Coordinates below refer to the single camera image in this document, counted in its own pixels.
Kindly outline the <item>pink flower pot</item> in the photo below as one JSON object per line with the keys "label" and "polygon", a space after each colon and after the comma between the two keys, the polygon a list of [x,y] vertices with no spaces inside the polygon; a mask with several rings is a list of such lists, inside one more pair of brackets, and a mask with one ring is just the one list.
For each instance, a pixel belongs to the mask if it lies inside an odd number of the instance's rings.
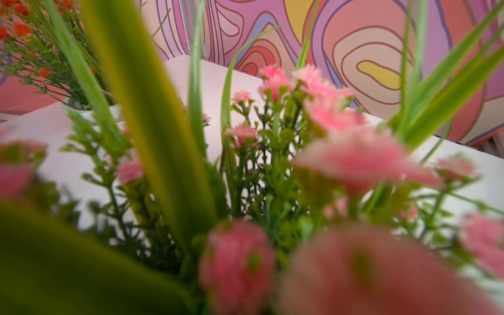
{"label": "pink flower pot", "polygon": [[161,67],[139,9],[126,1],[77,4],[115,119],[54,1],[56,42],[93,121],[68,110],[62,147],[93,161],[82,179],[105,188],[94,223],[77,229],[77,201],[41,177],[46,145],[1,141],[2,314],[502,314],[461,275],[503,279],[503,211],[477,203],[457,225],[442,204],[479,179],[462,154],[433,165],[410,157],[503,62],[495,33],[470,52],[487,17],[422,78],[425,1],[415,52],[402,49],[401,109],[372,126],[354,94],[307,64],[261,71],[263,109],[247,91],[220,105],[221,156],[207,157],[201,36],[182,102]]}

